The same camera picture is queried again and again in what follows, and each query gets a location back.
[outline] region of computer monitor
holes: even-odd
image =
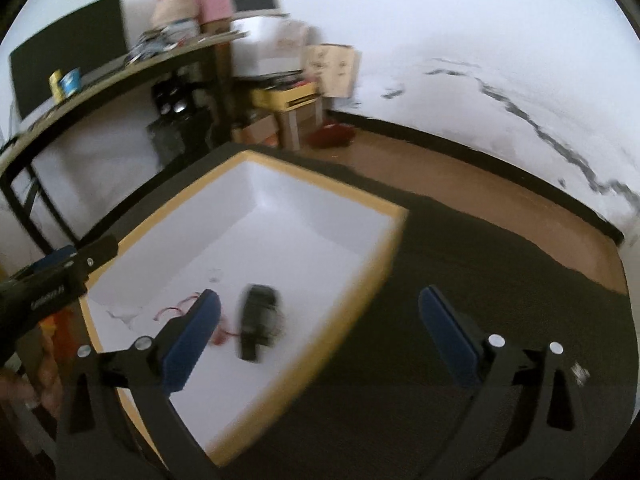
[[[87,74],[128,52],[121,0],[98,0],[29,38],[9,56],[18,114],[25,118],[51,97],[49,76]]]

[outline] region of box with yellow rim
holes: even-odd
[[[300,108],[318,97],[314,82],[287,90],[255,88],[251,90],[251,102],[256,108],[273,112],[288,112]]]

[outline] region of white tray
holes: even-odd
[[[92,274],[82,313],[98,351],[156,336],[205,288],[238,330],[249,284],[274,287],[284,332],[260,363],[238,342],[205,348],[171,402],[218,465],[248,446],[315,376],[382,284],[406,211],[276,158],[241,152],[169,200]],[[148,438],[128,392],[121,400]]]

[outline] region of pink box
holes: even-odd
[[[196,0],[200,7],[198,22],[203,23],[215,22],[230,18],[233,15],[231,0]]]

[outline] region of blue cup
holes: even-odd
[[[60,80],[60,86],[65,94],[65,97],[71,97],[76,92],[80,91],[80,69],[75,68]]]

